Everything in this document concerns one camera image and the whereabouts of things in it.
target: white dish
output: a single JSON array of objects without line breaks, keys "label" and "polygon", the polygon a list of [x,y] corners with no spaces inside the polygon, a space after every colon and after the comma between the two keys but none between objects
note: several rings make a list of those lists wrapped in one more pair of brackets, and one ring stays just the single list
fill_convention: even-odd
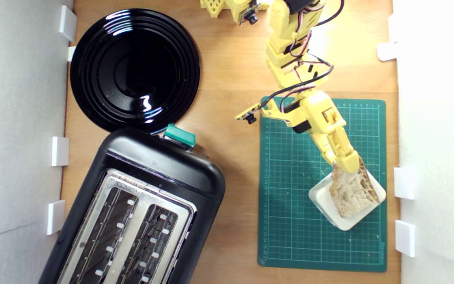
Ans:
[{"label": "white dish", "polygon": [[[369,179],[373,185],[376,194],[378,194],[378,198],[380,198],[380,203],[385,201],[386,199],[386,191],[380,185],[380,183],[367,171]],[[349,218],[342,218],[337,212],[335,208],[334,201],[332,196],[330,196],[329,187],[332,185],[332,173],[328,176],[323,178],[317,185],[315,185],[309,191],[309,198],[311,201],[318,207],[320,212],[327,218],[327,220],[337,228],[343,231],[350,230],[358,224],[365,216],[371,213],[379,204],[373,204],[370,207],[365,208],[361,212],[349,217]]]}]

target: white wall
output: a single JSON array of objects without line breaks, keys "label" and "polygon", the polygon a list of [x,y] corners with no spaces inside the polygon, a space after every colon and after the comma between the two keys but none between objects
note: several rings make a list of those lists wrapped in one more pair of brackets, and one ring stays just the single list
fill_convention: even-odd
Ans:
[{"label": "white wall", "polygon": [[401,219],[416,226],[403,284],[454,284],[454,2],[394,1],[401,20],[400,167],[416,175]]},{"label": "white wall", "polygon": [[50,153],[65,120],[63,4],[0,0],[0,283],[36,282],[56,239],[45,218],[61,188]]}]

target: white bracket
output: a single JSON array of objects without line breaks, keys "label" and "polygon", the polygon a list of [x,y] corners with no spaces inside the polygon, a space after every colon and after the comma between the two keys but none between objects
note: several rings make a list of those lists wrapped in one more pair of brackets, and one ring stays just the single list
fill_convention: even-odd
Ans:
[{"label": "white bracket", "polygon": [[59,32],[69,41],[74,41],[76,35],[76,21],[76,15],[68,7],[62,5]]},{"label": "white bracket", "polygon": [[396,197],[414,200],[414,172],[408,168],[393,168],[393,189]]},{"label": "white bracket", "polygon": [[68,62],[71,62],[73,59],[73,54],[74,50],[76,49],[76,46],[74,47],[68,47]]},{"label": "white bracket", "polygon": [[388,33],[390,42],[378,43],[376,47],[378,59],[380,59],[381,61],[396,59],[398,56],[397,42],[400,36],[400,29],[395,13],[391,14],[388,17]]},{"label": "white bracket", "polygon": [[64,225],[65,200],[59,200],[48,205],[47,235],[59,232]]},{"label": "white bracket", "polygon": [[415,257],[415,243],[415,225],[396,220],[395,249],[409,257]]},{"label": "white bracket", "polygon": [[52,167],[69,165],[69,138],[52,137]]}]

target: teal button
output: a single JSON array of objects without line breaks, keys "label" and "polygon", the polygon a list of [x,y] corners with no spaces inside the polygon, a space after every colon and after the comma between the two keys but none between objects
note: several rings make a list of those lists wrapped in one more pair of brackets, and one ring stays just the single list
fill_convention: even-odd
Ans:
[{"label": "teal button", "polygon": [[172,123],[167,126],[164,135],[179,142],[182,142],[184,144],[187,144],[190,147],[195,146],[195,134],[184,131],[183,129],[176,127]]}]

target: green cutting mat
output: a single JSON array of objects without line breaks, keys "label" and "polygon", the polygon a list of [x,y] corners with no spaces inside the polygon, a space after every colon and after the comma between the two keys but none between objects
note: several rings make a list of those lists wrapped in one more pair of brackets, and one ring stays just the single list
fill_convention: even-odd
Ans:
[{"label": "green cutting mat", "polygon": [[[293,99],[288,98],[284,104]],[[334,99],[367,169],[386,189],[385,102]],[[347,232],[330,224],[308,198],[330,173],[309,134],[283,121],[260,120],[258,263],[261,266],[386,271],[386,201]]]}]

